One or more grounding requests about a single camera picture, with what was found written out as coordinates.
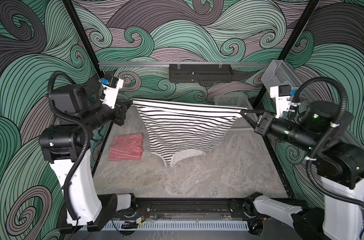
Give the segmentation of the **aluminium wall rail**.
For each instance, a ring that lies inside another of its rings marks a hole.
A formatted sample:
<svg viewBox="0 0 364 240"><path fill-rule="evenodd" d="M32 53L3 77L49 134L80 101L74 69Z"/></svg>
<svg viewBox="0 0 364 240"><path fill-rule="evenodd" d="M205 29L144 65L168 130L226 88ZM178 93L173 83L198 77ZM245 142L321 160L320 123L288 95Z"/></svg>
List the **aluminium wall rail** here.
<svg viewBox="0 0 364 240"><path fill-rule="evenodd" d="M104 61L98 62L100 68L168 68L170 65L216 65L219 68L223 65L231 65L232 68L267 68L270 62L146 62L146 61Z"/></svg>

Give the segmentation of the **black wall mounted tray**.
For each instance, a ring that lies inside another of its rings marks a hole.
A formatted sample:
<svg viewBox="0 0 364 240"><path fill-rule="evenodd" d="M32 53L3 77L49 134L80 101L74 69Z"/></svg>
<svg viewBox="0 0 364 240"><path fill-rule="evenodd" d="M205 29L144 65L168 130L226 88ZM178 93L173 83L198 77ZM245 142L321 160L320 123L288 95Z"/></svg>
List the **black wall mounted tray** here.
<svg viewBox="0 0 364 240"><path fill-rule="evenodd" d="M234 72L231 65L177 65L169 66L171 83L199 83L204 87L214 83L230 83Z"/></svg>

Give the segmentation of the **clear plastic wall bin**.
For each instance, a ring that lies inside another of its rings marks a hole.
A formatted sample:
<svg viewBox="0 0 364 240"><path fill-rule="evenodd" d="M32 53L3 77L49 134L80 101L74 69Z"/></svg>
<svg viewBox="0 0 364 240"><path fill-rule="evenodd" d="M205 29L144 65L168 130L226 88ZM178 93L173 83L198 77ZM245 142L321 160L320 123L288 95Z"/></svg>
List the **clear plastic wall bin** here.
<svg viewBox="0 0 364 240"><path fill-rule="evenodd" d="M301 85L301 78L289 63L274 60L263 74L262 83L270 93L270 88L275 86L291 85L292 88L298 88Z"/></svg>

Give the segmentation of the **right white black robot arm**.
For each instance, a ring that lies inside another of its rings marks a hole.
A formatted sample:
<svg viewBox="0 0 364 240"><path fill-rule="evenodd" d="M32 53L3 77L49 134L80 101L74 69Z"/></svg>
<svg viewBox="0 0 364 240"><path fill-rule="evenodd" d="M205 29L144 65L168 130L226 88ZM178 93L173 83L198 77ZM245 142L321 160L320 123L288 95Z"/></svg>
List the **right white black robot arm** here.
<svg viewBox="0 0 364 240"><path fill-rule="evenodd" d="M295 123L301 94L314 83L333 86L338 102L314 101ZM304 240L364 240L364 150L341 139L354 117L347 110L345 88L334 79L316 77L296 90L291 85L273 86L270 96L276 112L264 111L252 127L261 136L272 135L306 152L306 175L324 195L324 207L289 205L255 192L244 202L249 232L259 235L264 221L273 218Z"/></svg>

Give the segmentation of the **red white striped tank top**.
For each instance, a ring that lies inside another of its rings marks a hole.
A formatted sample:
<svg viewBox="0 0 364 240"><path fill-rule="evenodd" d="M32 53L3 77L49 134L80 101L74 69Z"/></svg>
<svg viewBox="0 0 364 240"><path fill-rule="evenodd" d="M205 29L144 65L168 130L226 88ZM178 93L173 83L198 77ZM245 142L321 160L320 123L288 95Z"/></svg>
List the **red white striped tank top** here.
<svg viewBox="0 0 364 240"><path fill-rule="evenodd" d="M109 148L109 161L133 160L139 161L142 158L144 149L144 134L136 133L129 135L117 135Z"/></svg>

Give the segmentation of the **black white striped tank top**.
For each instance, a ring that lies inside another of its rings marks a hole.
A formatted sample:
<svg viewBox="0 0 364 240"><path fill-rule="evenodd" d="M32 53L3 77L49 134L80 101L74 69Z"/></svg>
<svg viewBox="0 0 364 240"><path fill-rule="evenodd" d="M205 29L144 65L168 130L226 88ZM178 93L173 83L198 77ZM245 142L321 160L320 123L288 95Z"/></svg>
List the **black white striped tank top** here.
<svg viewBox="0 0 364 240"><path fill-rule="evenodd" d="M244 108L133 99L147 129L151 152L165 167L209 153L223 142Z"/></svg>

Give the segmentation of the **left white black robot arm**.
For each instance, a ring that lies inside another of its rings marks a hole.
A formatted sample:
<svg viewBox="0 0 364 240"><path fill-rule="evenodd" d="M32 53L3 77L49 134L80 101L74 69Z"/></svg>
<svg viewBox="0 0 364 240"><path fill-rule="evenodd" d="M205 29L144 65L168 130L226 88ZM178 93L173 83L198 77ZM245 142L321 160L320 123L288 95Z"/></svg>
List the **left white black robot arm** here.
<svg viewBox="0 0 364 240"><path fill-rule="evenodd" d="M98 195L91 170L91 140L94 130L106 124L122 126L132 101L117 99L123 87L122 79L106 76L98 81L91 92L89 86L77 84L61 71L54 72L48 81L48 102L55 126L46 128L39 144L44 159L55 172L63 192L67 209L63 234L72 234L86 227L99 232L116 212L135 210L133 194Z"/></svg>

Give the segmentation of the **white plastic laundry basket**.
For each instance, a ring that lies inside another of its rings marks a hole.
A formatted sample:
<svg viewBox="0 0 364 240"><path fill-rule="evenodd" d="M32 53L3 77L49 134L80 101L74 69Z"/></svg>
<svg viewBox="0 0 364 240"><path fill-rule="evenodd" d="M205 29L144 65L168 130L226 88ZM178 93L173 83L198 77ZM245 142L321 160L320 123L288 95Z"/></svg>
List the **white plastic laundry basket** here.
<svg viewBox="0 0 364 240"><path fill-rule="evenodd" d="M248 96L244 93L233 93L215 96L214 102L216 106L238 107L246 108L249 110L253 109L251 103L249 102Z"/></svg>

